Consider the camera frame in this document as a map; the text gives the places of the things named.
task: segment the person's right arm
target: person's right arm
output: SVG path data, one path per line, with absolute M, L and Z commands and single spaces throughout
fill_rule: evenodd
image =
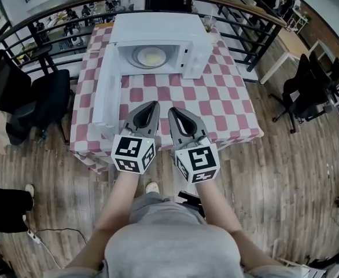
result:
M 281 264 L 259 249 L 243 232 L 242 226 L 214 180 L 196 184 L 207 223 L 226 230 L 235 240 L 241 263 L 249 271 L 259 266 Z

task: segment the black cable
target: black cable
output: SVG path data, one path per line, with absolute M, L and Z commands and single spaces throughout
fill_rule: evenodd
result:
M 84 243 L 87 244 L 87 241 L 86 241 L 86 238 L 85 236 L 82 234 L 82 232 L 80 230 L 77 230 L 77 229 L 71 229 L 71 228 L 65 228 L 65 229 L 40 229 L 38 231 L 35 232 L 35 236 L 39 233 L 39 232 L 44 232 L 44 231 L 54 231 L 54 232 L 61 232 L 61 231 L 67 231 L 67 230 L 70 230 L 70 231 L 75 231 L 75 232 L 79 232 Z

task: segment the red and white tablecloth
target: red and white tablecloth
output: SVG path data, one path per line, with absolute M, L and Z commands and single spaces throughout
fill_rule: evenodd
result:
M 96 26 L 91 35 L 78 79 L 71 127 L 71 151 L 98 173 L 107 169 L 107 163 L 112 163 L 112 141 L 102 136 L 91 122 L 100 67 L 111 32 L 111 26 Z M 212 32 L 219 40 L 213 44 L 213 53 L 200 79 L 182 79 L 179 74 L 122 77 L 121 125 L 131 110 L 157 100 L 160 150 L 172 148 L 167 112 L 173 106 L 200 116 L 219 149 L 263 136 L 238 68 L 217 30 Z

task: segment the chair armrest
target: chair armrest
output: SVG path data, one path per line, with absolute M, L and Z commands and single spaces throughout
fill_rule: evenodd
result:
M 15 118 L 24 118 L 27 115 L 33 113 L 35 109 L 36 109 L 36 102 L 34 101 L 34 102 L 28 103 L 28 104 L 26 104 L 22 107 L 17 108 L 14 111 L 13 116 Z

